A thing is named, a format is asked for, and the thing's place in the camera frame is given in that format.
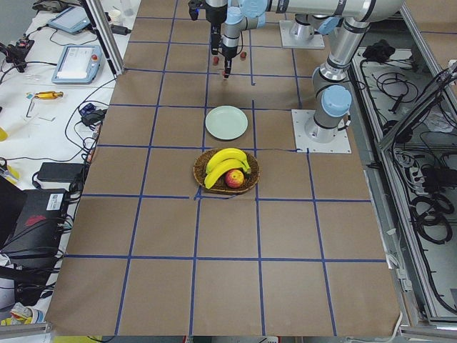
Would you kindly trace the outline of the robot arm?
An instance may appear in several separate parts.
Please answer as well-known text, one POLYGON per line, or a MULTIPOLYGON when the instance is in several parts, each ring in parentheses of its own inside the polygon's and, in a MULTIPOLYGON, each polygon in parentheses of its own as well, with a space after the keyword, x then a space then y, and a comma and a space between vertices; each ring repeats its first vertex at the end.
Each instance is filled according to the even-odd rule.
POLYGON ((238 54, 241 33, 265 24, 268 11, 285 13, 288 1, 203 1, 206 20, 211 24, 211 53, 224 57, 225 79, 231 74, 232 61, 238 54))
POLYGON ((327 15, 343 19, 327 60, 313 74, 317 107, 305 124, 310 139, 327 144, 334 140, 338 125, 351 107, 351 93, 341 83, 370 23, 395 14, 403 1, 269 1, 267 11, 327 15))

